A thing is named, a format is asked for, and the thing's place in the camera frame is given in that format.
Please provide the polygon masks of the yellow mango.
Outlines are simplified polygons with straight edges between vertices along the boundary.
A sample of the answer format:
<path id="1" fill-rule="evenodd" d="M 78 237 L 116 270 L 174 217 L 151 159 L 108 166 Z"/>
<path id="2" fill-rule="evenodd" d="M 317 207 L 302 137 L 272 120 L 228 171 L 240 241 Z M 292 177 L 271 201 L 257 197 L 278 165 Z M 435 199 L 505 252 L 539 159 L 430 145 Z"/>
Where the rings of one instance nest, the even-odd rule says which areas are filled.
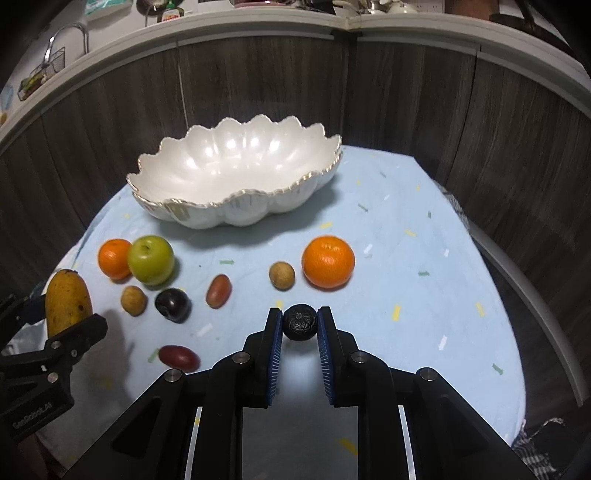
<path id="1" fill-rule="evenodd" d="M 47 336 L 52 338 L 93 313 L 85 281 L 74 270 L 59 270 L 45 295 Z"/>

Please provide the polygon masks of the small black fruit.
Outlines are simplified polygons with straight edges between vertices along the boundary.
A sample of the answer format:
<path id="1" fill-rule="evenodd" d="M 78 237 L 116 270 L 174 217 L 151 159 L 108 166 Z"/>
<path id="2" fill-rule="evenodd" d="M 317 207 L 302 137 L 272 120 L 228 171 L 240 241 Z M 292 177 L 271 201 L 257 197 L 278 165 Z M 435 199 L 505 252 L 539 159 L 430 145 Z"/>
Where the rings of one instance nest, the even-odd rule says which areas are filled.
<path id="1" fill-rule="evenodd" d="M 318 333 L 318 314 L 307 304 L 297 304 L 283 312 L 283 334 L 293 341 L 307 341 Z"/>

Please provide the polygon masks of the red grape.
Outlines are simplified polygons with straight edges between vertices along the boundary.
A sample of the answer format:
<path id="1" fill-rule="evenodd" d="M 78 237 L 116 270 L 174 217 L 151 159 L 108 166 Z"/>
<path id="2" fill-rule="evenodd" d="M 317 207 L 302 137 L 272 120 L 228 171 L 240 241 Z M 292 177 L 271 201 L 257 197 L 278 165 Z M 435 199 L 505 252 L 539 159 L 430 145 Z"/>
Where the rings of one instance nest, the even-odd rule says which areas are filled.
<path id="1" fill-rule="evenodd" d="M 205 295 L 205 302 L 212 309 L 218 309 L 226 303 L 231 291 L 232 285 L 228 276 L 219 274 L 211 281 Z"/>
<path id="2" fill-rule="evenodd" d="M 190 348 L 180 345 L 165 345 L 158 350 L 158 359 L 169 368 L 175 368 L 185 373 L 198 370 L 200 360 Z"/>

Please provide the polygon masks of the large orange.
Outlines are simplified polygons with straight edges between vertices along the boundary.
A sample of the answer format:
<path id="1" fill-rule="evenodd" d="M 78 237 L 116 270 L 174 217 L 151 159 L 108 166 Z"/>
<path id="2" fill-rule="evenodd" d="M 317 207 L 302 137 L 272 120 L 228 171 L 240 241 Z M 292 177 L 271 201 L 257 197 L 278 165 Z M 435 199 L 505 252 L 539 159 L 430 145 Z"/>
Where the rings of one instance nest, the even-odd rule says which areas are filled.
<path id="1" fill-rule="evenodd" d="M 305 279 L 320 289 L 335 290 L 353 276 L 356 256 L 351 246 L 339 237 L 321 236 L 308 243 L 301 255 Z"/>

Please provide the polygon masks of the dark purple plum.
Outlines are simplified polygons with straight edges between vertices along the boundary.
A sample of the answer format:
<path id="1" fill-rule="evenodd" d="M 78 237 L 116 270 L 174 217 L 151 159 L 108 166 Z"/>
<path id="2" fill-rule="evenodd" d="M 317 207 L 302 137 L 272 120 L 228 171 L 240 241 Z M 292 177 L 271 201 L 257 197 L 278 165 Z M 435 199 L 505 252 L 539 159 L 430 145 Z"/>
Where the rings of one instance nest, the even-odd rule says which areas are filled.
<path id="1" fill-rule="evenodd" d="M 180 324 L 190 314 L 191 301 L 184 291 L 168 288 L 158 293 L 154 306 L 165 319 Z"/>

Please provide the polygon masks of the small orange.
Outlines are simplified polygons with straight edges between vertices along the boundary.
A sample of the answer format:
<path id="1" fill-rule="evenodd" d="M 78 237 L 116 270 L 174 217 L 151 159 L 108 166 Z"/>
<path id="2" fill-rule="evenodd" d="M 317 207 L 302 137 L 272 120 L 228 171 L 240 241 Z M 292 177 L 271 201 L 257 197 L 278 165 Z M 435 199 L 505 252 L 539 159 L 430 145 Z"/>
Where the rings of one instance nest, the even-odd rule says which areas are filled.
<path id="1" fill-rule="evenodd" d="M 98 267 L 113 281 L 126 279 L 131 275 L 127 255 L 131 243 L 125 239 L 111 239 L 103 243 L 98 251 Z"/>

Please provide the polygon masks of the green apple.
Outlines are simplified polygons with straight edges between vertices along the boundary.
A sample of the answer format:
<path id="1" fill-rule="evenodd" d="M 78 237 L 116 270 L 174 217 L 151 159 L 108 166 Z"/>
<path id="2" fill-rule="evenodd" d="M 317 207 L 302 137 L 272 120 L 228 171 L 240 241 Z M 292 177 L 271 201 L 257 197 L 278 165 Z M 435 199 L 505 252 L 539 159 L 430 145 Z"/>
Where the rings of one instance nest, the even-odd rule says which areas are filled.
<path id="1" fill-rule="evenodd" d="M 175 256 L 167 240 L 149 235 L 140 237 L 131 244 L 127 263 L 135 279 L 145 285 L 157 286 L 172 275 Z"/>

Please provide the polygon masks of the chrome kitchen faucet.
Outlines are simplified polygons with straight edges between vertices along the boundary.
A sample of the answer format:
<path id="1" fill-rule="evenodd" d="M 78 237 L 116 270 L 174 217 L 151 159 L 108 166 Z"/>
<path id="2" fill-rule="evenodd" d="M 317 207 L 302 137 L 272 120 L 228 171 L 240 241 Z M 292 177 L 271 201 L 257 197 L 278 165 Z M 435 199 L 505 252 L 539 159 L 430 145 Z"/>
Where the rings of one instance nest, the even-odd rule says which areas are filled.
<path id="1" fill-rule="evenodd" d="M 66 48 L 74 43 L 73 35 L 66 40 L 67 32 L 76 30 L 81 37 L 81 52 L 86 55 L 90 51 L 88 27 L 80 21 L 68 23 L 59 27 L 48 39 L 43 51 L 41 66 L 48 67 L 52 61 L 54 53 L 60 48 Z"/>

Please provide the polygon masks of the light blue tablecloth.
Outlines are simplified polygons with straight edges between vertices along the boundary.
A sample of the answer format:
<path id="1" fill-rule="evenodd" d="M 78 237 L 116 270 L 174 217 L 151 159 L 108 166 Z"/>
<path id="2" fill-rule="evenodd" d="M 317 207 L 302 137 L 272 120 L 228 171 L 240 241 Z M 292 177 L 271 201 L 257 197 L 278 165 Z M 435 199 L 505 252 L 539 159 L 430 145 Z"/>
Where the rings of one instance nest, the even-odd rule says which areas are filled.
<path id="1" fill-rule="evenodd" d="M 166 239 L 172 288 L 190 299 L 182 323 L 153 304 L 129 315 L 124 285 L 98 266 L 108 241 Z M 512 442 L 525 417 L 515 336 L 491 274 L 451 202 L 407 157 L 348 147 L 335 178 L 294 211 L 249 227 L 191 230 L 146 213 L 118 190 L 61 261 L 85 280 L 106 337 L 74 368 L 74 407 L 41 430 L 72 466 L 164 371 L 180 345 L 202 368 L 242 347 L 270 308 L 328 306 L 339 329 L 394 368 L 431 366 Z"/>

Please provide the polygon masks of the white scalloped ceramic bowl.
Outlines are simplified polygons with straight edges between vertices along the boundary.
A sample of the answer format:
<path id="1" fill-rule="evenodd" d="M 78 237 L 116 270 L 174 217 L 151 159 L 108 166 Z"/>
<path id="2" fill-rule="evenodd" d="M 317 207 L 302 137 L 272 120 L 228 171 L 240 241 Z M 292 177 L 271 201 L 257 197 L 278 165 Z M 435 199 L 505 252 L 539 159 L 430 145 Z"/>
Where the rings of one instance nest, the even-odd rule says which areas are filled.
<path id="1" fill-rule="evenodd" d="M 159 220 L 194 230 L 245 227 L 304 205 L 334 178 L 341 159 L 341 136 L 329 136 L 321 123 L 259 114 L 163 138 L 156 153 L 138 157 L 126 181 Z"/>

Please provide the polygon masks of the blue wipes package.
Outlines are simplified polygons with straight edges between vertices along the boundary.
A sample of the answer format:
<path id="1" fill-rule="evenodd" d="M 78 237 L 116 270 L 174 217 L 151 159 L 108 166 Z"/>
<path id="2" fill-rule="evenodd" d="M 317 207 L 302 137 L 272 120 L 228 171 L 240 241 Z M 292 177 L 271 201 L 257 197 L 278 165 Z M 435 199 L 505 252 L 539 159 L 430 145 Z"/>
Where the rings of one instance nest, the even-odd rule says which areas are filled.
<path id="1" fill-rule="evenodd" d="M 132 5 L 132 0 L 86 0 L 84 16 L 90 22 L 125 10 Z"/>

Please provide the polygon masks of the green dish soap bottle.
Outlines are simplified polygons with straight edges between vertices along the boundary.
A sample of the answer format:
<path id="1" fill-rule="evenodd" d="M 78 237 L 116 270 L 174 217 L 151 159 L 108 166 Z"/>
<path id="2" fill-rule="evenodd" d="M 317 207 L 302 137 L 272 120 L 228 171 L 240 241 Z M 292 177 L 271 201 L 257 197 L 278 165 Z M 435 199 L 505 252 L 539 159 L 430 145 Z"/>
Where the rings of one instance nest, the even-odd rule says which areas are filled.
<path id="1" fill-rule="evenodd" d="M 179 7 L 173 0 L 169 0 L 161 12 L 159 22 L 166 22 L 169 20 L 181 18 L 184 16 L 184 10 Z"/>

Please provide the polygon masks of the black wok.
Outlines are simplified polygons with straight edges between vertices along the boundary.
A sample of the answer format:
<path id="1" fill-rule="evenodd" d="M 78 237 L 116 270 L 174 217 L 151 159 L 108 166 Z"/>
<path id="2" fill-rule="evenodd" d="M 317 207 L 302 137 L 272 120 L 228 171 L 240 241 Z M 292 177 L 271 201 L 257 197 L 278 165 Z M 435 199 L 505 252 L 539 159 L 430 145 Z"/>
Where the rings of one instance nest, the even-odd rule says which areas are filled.
<path id="1" fill-rule="evenodd" d="M 528 35 L 536 37 L 539 40 L 552 45 L 567 55 L 575 57 L 574 51 L 565 41 L 561 40 L 550 31 L 536 24 L 529 5 L 525 0 L 516 0 L 515 3 L 522 14 L 521 18 L 502 13 L 494 13 L 489 16 L 489 20 L 494 23 L 505 25 L 507 27 L 527 33 Z"/>

